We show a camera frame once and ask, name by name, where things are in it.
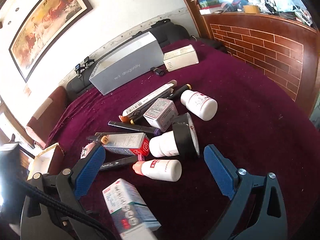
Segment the black leather sofa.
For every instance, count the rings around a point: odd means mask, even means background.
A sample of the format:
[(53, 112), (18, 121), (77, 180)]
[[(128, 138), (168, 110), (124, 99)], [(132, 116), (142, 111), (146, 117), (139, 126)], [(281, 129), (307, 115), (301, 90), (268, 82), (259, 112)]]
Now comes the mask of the black leather sofa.
[(93, 63), (81, 73), (80, 77), (75, 77), (67, 83), (66, 92), (70, 102), (77, 99), (79, 96), (87, 92), (89, 89), (93, 87), (92, 83), (89, 81), (89, 77), (93, 72), (93, 69), (97, 65), (97, 62), (105, 58), (110, 53), (114, 52), (116, 49), (124, 46), (126, 43), (130, 42), (134, 38), (143, 35), (144, 33), (150, 32), (156, 38), (157, 42), (159, 43), (161, 48), (168, 46), (174, 42), (179, 40), (194, 40), (200, 41), (210, 47), (213, 47), (216, 50), (219, 50), (223, 53), (227, 53), (227, 49), (222, 42), (210, 40), (206, 38), (195, 37), (193, 35), (189, 35), (188, 31), (185, 27), (174, 24), (171, 22), (170, 19), (166, 18), (164, 20), (157, 21), (153, 24), (149, 29), (145, 31), (139, 31), (135, 35), (131, 36), (127, 41), (121, 43), (120, 45), (116, 46), (115, 48), (109, 50), (108, 52), (103, 53), (100, 57), (95, 59), (89, 59), (93, 61)]

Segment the grey red medicine box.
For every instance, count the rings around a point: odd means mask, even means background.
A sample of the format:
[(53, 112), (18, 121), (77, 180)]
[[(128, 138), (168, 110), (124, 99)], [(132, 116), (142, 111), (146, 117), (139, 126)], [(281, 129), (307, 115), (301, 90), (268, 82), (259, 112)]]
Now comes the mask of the grey red medicine box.
[(108, 134), (103, 147), (116, 154), (149, 155), (149, 139), (145, 133)]

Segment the white green medicine box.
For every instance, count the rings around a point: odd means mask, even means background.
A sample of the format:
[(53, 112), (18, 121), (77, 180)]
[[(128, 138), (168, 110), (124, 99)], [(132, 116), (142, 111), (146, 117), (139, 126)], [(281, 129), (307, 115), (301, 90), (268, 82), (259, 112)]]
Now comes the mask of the white green medicine box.
[(132, 184), (120, 178), (102, 194), (121, 239), (156, 239), (161, 224)]

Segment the large grey cardboard box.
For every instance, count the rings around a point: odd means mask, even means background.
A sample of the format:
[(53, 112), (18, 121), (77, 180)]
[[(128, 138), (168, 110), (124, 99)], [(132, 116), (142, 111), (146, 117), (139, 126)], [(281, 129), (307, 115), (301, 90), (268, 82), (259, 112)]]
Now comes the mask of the large grey cardboard box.
[(97, 62), (89, 81), (103, 95), (163, 64), (163, 51), (152, 33), (125, 43)]

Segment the long white tube box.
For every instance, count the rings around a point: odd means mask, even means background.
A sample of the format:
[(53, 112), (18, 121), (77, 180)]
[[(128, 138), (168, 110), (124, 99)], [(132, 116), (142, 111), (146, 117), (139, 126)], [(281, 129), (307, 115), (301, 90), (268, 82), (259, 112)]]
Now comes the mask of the long white tube box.
[(147, 96), (143, 97), (122, 113), (123, 117), (132, 119), (134, 116), (138, 116), (144, 111), (146, 111), (158, 98), (163, 98), (169, 96), (174, 88), (177, 86), (176, 80), (171, 80), (168, 83), (157, 88)]

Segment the black marker orange cap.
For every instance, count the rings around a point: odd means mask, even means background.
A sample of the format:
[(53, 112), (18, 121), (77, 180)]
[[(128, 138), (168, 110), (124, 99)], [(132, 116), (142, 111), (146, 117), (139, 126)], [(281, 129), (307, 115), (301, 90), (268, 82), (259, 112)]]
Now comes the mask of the black marker orange cap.
[(86, 139), (90, 142), (96, 142), (101, 144), (107, 144), (108, 142), (108, 133), (96, 133), (95, 135), (89, 136)]

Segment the small black clip device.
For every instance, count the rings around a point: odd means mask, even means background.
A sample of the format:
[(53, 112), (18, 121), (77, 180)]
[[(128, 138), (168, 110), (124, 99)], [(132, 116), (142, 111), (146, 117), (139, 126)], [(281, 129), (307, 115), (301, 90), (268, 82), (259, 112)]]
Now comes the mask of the small black clip device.
[(164, 76), (165, 75), (165, 71), (162, 70), (161, 68), (158, 68), (158, 67), (152, 67), (150, 68), (150, 70), (156, 74), (157, 76)]

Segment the white bottle orange cap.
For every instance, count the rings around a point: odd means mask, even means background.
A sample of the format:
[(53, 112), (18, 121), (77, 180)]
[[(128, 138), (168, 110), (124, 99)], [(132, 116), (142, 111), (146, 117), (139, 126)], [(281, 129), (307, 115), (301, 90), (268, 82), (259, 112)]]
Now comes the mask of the white bottle orange cap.
[(132, 168), (136, 174), (162, 181), (176, 182), (182, 174), (182, 165), (178, 160), (154, 159), (138, 161)]

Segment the clamp devices on sofa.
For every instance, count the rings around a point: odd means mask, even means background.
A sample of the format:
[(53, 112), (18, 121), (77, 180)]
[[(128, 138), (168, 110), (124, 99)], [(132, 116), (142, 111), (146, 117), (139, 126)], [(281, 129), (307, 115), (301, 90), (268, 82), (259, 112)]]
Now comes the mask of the clamp devices on sofa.
[(77, 64), (74, 71), (76, 72), (76, 75), (77, 77), (81, 77), (81, 73), (88, 69), (89, 66), (91, 65), (91, 63), (94, 63), (95, 62), (95, 59), (90, 59), (89, 56), (87, 56), (85, 59), (84, 59), (84, 62), (83, 64)]

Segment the black tape roll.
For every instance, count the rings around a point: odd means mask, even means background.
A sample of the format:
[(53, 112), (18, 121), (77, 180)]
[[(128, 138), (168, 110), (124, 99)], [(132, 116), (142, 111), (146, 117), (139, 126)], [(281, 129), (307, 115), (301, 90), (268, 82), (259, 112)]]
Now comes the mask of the black tape roll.
[(172, 130), (179, 155), (185, 159), (200, 156), (200, 147), (193, 120), (189, 113), (177, 116), (172, 123)]

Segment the gold rimmed cardboard tray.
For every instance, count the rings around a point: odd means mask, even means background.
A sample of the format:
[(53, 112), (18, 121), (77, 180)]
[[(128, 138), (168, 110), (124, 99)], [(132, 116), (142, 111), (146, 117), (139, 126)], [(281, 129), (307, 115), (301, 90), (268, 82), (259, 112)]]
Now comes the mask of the gold rimmed cardboard tray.
[(64, 152), (58, 142), (49, 146), (31, 161), (27, 179), (31, 180), (37, 172), (50, 175), (59, 174), (64, 156)]

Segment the black marker pink cap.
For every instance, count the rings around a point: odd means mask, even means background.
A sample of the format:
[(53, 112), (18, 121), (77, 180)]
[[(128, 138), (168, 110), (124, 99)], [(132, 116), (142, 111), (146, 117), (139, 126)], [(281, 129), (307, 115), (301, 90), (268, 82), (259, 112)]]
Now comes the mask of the black marker pink cap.
[(106, 171), (112, 168), (118, 168), (118, 167), (134, 164), (138, 161), (144, 161), (144, 160), (145, 160), (145, 157), (143, 155), (130, 156), (130, 157), (114, 160), (111, 162), (103, 163), (103, 165), (101, 165), (101, 167), (99, 168), (99, 171)]

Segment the black marker purple cap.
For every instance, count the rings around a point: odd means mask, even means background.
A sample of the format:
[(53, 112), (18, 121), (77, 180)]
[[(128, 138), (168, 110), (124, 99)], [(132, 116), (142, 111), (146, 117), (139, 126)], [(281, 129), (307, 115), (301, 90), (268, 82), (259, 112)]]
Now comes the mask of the black marker purple cap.
[(162, 134), (162, 131), (159, 128), (132, 125), (132, 124), (127, 124), (123, 122), (109, 121), (108, 126), (127, 129), (135, 132), (143, 132), (143, 133), (154, 135), (154, 136), (159, 136)]

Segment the black marker yellow cap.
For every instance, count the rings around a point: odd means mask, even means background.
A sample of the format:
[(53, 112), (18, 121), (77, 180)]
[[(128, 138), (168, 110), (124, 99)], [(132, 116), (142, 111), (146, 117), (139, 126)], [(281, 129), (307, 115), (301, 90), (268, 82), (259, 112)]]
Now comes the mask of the black marker yellow cap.
[[(176, 90), (175, 92), (171, 93), (169, 96), (162, 97), (162, 98), (174, 101), (175, 99), (179, 98), (182, 95), (182, 93), (186, 90), (191, 90), (191, 85), (186, 84), (181, 88), (179, 88), (178, 90)], [(143, 114), (139, 115), (138, 117), (134, 117), (133, 119), (131, 119), (130, 124), (132, 125), (138, 124), (139, 120), (142, 118), (143, 118)]]

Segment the cream cardboard box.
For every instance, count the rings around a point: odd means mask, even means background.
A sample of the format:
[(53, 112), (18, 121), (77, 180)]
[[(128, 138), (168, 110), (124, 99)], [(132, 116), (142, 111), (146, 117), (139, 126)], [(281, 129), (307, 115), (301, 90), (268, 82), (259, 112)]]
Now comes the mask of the cream cardboard box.
[(165, 53), (163, 62), (167, 71), (172, 72), (180, 68), (198, 64), (199, 59), (194, 47), (190, 44)]

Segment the white pill bottle small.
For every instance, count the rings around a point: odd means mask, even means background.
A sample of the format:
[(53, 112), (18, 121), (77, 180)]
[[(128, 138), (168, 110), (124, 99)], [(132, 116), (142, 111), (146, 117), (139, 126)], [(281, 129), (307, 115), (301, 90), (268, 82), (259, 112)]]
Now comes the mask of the white pill bottle small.
[(149, 142), (149, 149), (156, 158), (179, 155), (173, 131), (152, 138)]

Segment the large white pill bottle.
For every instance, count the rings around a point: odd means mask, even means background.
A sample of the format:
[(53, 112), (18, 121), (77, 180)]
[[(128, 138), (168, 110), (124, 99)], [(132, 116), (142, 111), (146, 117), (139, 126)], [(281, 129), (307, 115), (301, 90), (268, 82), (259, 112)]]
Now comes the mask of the large white pill bottle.
[(217, 113), (217, 101), (200, 92), (184, 91), (181, 94), (181, 103), (203, 121), (211, 120)]

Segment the framed horse painting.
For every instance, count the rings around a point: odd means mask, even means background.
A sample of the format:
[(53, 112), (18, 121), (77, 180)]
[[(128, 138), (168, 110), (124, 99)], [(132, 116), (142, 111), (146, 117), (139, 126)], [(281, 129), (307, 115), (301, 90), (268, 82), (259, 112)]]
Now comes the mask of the framed horse painting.
[(36, 3), (9, 47), (25, 82), (59, 37), (92, 9), (88, 0), (39, 0)]

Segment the maroon velvet table cloth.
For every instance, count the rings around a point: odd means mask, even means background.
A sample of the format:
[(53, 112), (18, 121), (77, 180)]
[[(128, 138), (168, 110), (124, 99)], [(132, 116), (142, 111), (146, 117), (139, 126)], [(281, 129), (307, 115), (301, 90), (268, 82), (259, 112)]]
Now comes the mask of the maroon velvet table cloth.
[[(254, 175), (276, 174), (283, 194), (288, 236), (319, 239), (319, 216), (312, 227), (299, 228), (319, 202), (319, 132), (307, 115), (262, 71), (201, 42), (193, 42), (199, 63), (165, 74), (146, 73), (103, 95), (92, 88), (73, 101), (52, 130), (48, 142), (58, 142), (65, 157), (62, 167), (72, 167), (87, 137), (110, 132), (127, 107), (165, 83), (215, 99), (216, 115), (209, 121), (193, 116), (200, 148), (214, 144), (236, 167)], [(131, 167), (100, 172), (83, 206), (97, 211), (97, 219), (111, 230), (114, 224), (102, 191), (122, 178), (135, 185), (161, 227), (158, 239), (202, 239), (228, 205), (203, 158), (182, 160), (182, 176), (175, 183), (152, 180)]]

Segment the brick pattern wooden counter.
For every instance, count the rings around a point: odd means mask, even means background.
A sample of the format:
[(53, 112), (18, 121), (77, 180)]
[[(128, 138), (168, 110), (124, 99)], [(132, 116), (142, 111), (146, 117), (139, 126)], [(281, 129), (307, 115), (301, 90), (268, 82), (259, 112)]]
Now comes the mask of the brick pattern wooden counter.
[(310, 116), (319, 93), (319, 31), (266, 14), (201, 15), (184, 0), (201, 38), (222, 42), (235, 58), (277, 83)]

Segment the square white medicine box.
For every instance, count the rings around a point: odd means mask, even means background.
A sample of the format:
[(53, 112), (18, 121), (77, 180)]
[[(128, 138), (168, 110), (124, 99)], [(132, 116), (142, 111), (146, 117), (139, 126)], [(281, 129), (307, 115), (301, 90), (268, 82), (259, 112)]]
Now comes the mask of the square white medicine box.
[(158, 98), (143, 114), (146, 121), (155, 128), (165, 132), (178, 116), (178, 111), (172, 100)]

